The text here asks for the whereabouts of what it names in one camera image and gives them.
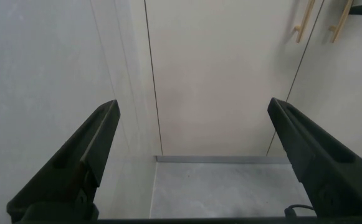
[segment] black cable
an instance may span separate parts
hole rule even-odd
[[[313,210],[313,207],[308,206],[308,205],[291,205],[288,208],[285,209],[285,216],[286,217],[297,217],[297,214],[295,213],[293,208],[306,208],[306,209],[310,209]]]

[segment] concrete floor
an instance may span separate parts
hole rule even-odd
[[[290,164],[159,163],[150,217],[284,217],[297,203],[311,205]]]

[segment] white cabinet door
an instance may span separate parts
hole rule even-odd
[[[321,3],[146,0],[163,155],[266,155]]]
[[[338,40],[332,32],[346,1],[324,1],[288,102],[362,156],[362,16],[349,15]],[[285,156],[275,135],[269,156]]]

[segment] wooden handle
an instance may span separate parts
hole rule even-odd
[[[315,3],[315,0],[310,0],[308,2],[307,8],[305,9],[305,14],[303,17],[303,21],[301,22],[301,25],[297,25],[294,27],[295,30],[298,31],[298,35],[297,35],[297,43],[300,43],[301,38],[303,37],[304,31],[305,31],[305,27],[308,24],[308,20],[311,16],[311,12],[312,12],[312,8],[313,8],[313,4]]]
[[[333,32],[333,36],[331,37],[330,42],[334,43],[336,42],[340,31],[344,27],[344,23],[347,20],[348,13],[350,13],[351,6],[353,5],[353,0],[348,0],[347,4],[344,7],[343,13],[341,14],[340,20],[338,21],[337,26],[330,26],[329,30]]]

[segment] metal baseboard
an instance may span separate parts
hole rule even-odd
[[[157,162],[289,164],[286,157],[275,156],[156,156]]]

